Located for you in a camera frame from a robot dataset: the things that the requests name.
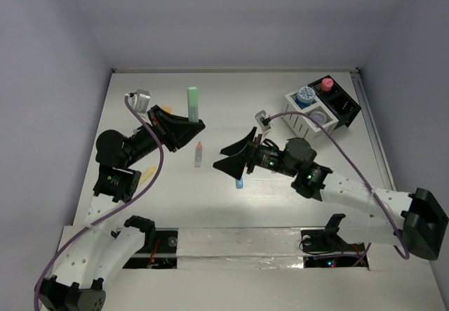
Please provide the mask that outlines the green highlighter pen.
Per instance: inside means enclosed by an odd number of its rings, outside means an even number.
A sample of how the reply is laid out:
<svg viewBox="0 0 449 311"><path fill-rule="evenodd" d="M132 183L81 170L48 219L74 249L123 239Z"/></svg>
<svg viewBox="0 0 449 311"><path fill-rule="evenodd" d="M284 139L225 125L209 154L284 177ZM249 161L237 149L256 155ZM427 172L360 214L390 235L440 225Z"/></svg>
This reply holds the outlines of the green highlighter pen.
<svg viewBox="0 0 449 311"><path fill-rule="evenodd" d="M199 92L197 87L187 88L187 107L190 122L199 122Z"/></svg>

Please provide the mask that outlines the clear round jar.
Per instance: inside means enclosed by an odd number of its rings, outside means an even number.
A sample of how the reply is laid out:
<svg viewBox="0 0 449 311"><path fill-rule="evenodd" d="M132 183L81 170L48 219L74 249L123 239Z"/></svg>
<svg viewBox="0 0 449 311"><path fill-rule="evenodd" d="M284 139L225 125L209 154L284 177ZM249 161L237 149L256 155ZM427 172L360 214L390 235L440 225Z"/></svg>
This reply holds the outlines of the clear round jar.
<svg viewBox="0 0 449 311"><path fill-rule="evenodd" d="M326 113L320 110L313 111L309 115L317 124L321 126L325 125L328 121Z"/></svg>

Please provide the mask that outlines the pink capped tube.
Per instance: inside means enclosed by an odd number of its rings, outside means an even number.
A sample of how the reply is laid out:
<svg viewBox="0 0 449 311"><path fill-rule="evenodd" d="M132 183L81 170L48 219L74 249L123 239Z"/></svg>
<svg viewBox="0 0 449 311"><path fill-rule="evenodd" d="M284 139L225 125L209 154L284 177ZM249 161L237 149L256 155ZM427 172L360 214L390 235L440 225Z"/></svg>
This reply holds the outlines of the pink capped tube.
<svg viewBox="0 0 449 311"><path fill-rule="evenodd" d="M320 83L320 90L322 94L329 93L334 86L334 81L332 78L323 78Z"/></svg>

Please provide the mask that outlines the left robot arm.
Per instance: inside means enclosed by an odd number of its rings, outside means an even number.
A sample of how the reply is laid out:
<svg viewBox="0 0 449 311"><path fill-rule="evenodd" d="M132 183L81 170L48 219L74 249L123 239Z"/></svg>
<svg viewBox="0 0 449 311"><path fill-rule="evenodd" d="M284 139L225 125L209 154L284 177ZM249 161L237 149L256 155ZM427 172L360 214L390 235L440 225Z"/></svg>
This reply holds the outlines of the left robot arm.
<svg viewBox="0 0 449 311"><path fill-rule="evenodd" d="M147 112L141 127L126 137L115 130L102 132L96 141L98 179L82 229L56 253L50 276L41 277L35 288L35 305L47 310L101 310L106 288L138 251L154 247L154 221L129 217L123 227L116 219L134 197L142 176L131 166L154 150L171 152L188 144L204 128L202 120L170 114L159 106Z"/></svg>

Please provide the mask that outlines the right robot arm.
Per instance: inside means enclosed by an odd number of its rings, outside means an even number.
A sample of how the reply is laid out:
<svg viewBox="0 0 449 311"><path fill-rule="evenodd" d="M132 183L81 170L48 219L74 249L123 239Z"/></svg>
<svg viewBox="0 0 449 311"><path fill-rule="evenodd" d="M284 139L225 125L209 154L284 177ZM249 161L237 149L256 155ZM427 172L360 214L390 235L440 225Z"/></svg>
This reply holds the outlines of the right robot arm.
<svg viewBox="0 0 449 311"><path fill-rule="evenodd" d="M242 140L221 150L223 159L213 168L238 180L256 167L293 178L291 187L306 199L339 204L367 215L364 226L349 222L344 213L334 213L321 234L330 249L346 243L378 243L402 246L425 260L436 260L448 226L448 216L435 196L426 189L413 193L369 187L317 164L316 151L303 138L287 140L283 149L252 129Z"/></svg>

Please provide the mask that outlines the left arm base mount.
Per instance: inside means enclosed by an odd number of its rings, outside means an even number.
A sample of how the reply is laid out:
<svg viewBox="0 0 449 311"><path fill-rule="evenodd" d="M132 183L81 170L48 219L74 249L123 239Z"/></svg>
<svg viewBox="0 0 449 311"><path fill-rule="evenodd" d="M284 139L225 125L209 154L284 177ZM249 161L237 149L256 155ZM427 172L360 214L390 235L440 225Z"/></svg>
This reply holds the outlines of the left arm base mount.
<svg viewBox="0 0 449 311"><path fill-rule="evenodd" d="M135 253L123 266L124 269L176 269L177 229L156 230L154 243Z"/></svg>

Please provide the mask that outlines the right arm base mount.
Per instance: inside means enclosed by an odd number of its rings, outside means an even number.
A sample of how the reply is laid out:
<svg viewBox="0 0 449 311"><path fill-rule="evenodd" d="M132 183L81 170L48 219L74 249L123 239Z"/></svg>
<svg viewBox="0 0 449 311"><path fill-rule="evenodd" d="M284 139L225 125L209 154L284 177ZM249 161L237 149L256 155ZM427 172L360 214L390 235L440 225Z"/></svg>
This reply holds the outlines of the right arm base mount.
<svg viewBox="0 0 449 311"><path fill-rule="evenodd" d="M298 247L305 268L369 268L365 244L347 243L337 234L345 218L343 213L333 214L325 227L301 231Z"/></svg>

